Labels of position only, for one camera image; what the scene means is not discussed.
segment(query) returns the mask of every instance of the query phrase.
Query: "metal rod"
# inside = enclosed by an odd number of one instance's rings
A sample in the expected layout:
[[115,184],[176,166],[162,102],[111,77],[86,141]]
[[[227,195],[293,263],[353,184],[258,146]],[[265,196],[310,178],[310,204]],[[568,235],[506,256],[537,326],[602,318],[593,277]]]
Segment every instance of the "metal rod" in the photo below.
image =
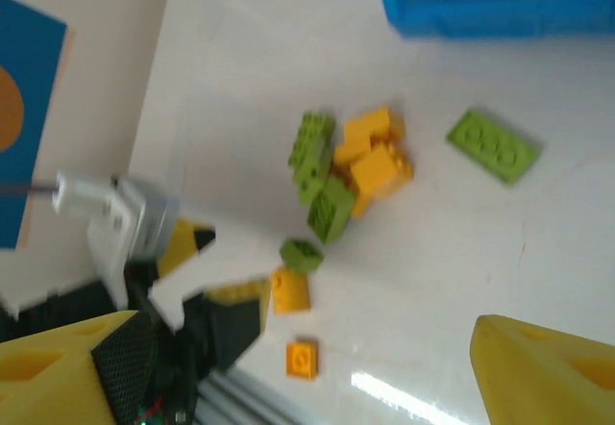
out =
[[0,197],[27,197],[30,194],[51,196],[58,191],[56,183],[22,183],[0,185]]

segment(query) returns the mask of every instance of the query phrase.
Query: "white table surface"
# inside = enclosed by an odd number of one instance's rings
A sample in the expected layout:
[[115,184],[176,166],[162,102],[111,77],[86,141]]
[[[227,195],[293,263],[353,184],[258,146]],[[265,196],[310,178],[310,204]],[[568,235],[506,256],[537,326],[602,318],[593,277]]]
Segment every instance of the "white table surface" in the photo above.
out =
[[[325,423],[487,423],[469,359],[480,314],[615,343],[615,42],[401,41],[380,0],[169,0],[131,170],[181,193],[218,240],[157,286],[184,294],[279,264],[308,235],[286,161],[302,112],[393,101],[413,182],[326,248],[313,308],[269,315],[239,366]],[[513,188],[445,136],[469,106],[544,144]],[[321,343],[314,383],[285,345]]]

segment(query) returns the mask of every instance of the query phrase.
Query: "blue container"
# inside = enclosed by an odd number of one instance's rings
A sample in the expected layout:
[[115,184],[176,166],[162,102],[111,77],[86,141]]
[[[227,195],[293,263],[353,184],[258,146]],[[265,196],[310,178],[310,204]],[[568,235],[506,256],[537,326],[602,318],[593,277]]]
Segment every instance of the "blue container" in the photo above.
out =
[[403,37],[529,38],[615,30],[613,0],[382,0]]

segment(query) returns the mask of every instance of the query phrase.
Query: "blue poster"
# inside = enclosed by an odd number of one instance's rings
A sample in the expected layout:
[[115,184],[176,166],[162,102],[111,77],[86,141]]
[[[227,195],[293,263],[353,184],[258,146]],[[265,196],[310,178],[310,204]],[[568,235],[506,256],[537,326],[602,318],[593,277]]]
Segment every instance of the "blue poster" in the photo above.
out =
[[[32,180],[66,25],[0,0],[0,185]],[[25,197],[0,197],[0,248],[15,248]]]

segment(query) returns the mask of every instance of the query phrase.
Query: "pile of lego bricks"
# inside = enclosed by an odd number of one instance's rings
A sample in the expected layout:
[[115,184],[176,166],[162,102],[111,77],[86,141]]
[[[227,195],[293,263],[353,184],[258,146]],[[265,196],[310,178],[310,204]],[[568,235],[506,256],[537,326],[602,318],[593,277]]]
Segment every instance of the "pile of lego bricks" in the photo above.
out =
[[[333,146],[335,124],[330,113],[306,112],[288,160],[299,202],[309,206],[307,224],[323,245],[340,239],[352,218],[362,217],[374,201],[412,178],[400,114],[381,106],[353,118],[344,125],[343,140]],[[308,274],[320,266],[323,253],[307,239],[289,238],[280,255],[284,265],[271,276],[274,314],[309,311]],[[313,380],[317,356],[315,340],[289,342],[286,374]]]

